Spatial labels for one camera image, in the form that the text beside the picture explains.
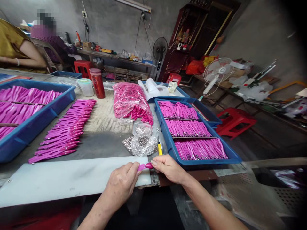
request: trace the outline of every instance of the black fan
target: black fan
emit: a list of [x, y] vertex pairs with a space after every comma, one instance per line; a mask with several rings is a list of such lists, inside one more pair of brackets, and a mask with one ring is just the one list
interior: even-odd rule
[[165, 55], [166, 55], [166, 51], [167, 51], [166, 39], [164, 37], [158, 38], [156, 42], [154, 43], [153, 47], [154, 47], [153, 56], [158, 61], [158, 66], [157, 66], [157, 71], [158, 71], [160, 69], [162, 59], [165, 58]]

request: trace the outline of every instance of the hand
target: hand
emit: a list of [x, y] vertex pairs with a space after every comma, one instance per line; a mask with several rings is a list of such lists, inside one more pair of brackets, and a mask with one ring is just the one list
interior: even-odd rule
[[189, 176], [170, 155], [156, 156], [151, 164], [156, 170], [164, 173], [167, 179], [176, 184], [183, 184]]
[[129, 162], [111, 173], [108, 184], [99, 198], [101, 206], [108, 212], [116, 212], [131, 196], [142, 172], [137, 171], [139, 166], [138, 162]]
[[80, 42], [76, 42], [75, 47], [80, 47]]
[[0, 62], [8, 62], [8, 58], [7, 57], [0, 57]]

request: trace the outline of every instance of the yellow utility knife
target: yellow utility knife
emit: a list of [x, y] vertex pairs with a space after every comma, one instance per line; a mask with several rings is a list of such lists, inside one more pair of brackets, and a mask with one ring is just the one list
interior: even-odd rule
[[162, 148], [161, 148], [161, 143], [160, 143], [160, 138], [159, 137], [158, 137], [158, 153], [159, 153], [159, 156], [163, 155]]

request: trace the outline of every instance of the red thermos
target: red thermos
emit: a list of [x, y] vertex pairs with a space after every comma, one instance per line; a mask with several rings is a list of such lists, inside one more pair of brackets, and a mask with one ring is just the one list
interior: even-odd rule
[[90, 69], [90, 74], [92, 76], [93, 85], [96, 92], [96, 97], [99, 99], [105, 98], [105, 89], [102, 83], [102, 76], [100, 69]]

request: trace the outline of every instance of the white standing fan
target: white standing fan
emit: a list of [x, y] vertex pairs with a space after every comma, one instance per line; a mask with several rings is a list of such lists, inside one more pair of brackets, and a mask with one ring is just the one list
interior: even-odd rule
[[218, 88], [222, 81], [225, 81], [226, 79], [229, 78], [229, 76], [233, 72], [233, 66], [230, 65], [231, 62], [232, 62], [231, 59], [223, 57], [223, 58], [214, 60], [206, 67], [203, 76], [204, 76], [206, 83], [207, 82], [210, 82], [210, 83], [204, 90], [203, 96], [201, 96], [198, 99], [199, 101], [201, 101], [204, 97], [207, 97], [212, 94], [211, 93], [211, 94], [206, 95], [215, 83], [218, 83], [218, 86], [217, 86]]

